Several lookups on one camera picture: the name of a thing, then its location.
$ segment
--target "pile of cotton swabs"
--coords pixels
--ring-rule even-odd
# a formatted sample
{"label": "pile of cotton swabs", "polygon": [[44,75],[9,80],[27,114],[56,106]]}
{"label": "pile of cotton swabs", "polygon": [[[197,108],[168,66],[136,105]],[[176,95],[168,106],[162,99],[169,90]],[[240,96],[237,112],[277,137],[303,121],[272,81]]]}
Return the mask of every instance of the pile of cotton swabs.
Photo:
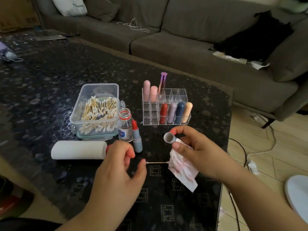
{"label": "pile of cotton swabs", "polygon": [[[99,100],[95,96],[86,102],[81,120],[93,121],[93,120],[107,120],[115,118],[117,115],[117,98],[107,97],[103,100]],[[109,122],[94,122],[83,124],[80,131],[84,134],[88,134],[95,129],[95,132],[102,131],[109,132],[116,128],[116,120]]]}

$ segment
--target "blue label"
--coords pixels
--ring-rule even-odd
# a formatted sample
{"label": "blue label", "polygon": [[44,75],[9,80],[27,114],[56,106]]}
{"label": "blue label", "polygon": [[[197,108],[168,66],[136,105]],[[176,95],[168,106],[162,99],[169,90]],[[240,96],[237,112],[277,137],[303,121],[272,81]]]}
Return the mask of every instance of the blue label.
{"label": "blue label", "polygon": [[124,137],[125,137],[125,132],[119,130],[119,136],[120,136],[121,138],[124,138]]}

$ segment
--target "clear bottle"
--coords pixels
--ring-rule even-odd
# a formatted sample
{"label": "clear bottle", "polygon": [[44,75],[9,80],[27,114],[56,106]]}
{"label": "clear bottle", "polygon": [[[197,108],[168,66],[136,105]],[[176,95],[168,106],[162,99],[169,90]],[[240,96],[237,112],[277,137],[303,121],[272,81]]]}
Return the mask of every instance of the clear bottle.
{"label": "clear bottle", "polygon": [[133,140],[132,115],[128,108],[120,109],[118,126],[119,139],[125,142]]}

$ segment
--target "table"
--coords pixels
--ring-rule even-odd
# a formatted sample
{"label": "table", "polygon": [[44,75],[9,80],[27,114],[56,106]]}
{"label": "table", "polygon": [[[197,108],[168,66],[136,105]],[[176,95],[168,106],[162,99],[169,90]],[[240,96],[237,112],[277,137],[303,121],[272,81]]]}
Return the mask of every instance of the table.
{"label": "table", "polygon": [[[141,88],[148,79],[159,84],[168,72],[168,88],[185,88],[194,104],[189,125],[227,150],[233,90],[142,63],[131,55],[108,53],[89,42],[37,42],[33,36],[54,32],[26,32],[0,37],[23,62],[0,63],[0,155],[36,186],[70,219],[89,199],[99,160],[52,160],[59,140],[78,140],[71,133],[70,115],[86,83],[117,83],[135,120],[142,121]],[[169,160],[171,146],[163,140],[171,126],[139,124],[143,152],[131,161],[132,176],[141,158]],[[118,230],[216,230],[221,183],[196,177],[191,193],[167,165],[148,165],[141,193]]]}

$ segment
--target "person's left hand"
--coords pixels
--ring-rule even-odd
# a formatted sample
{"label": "person's left hand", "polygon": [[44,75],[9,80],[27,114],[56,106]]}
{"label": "person's left hand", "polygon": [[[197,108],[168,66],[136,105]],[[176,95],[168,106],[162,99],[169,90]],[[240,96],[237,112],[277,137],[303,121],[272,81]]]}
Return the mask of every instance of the person's left hand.
{"label": "person's left hand", "polygon": [[147,175],[145,159],[133,178],[126,173],[135,157],[131,144],[117,140],[97,169],[89,202],[81,218],[87,230],[114,231],[136,201]]}

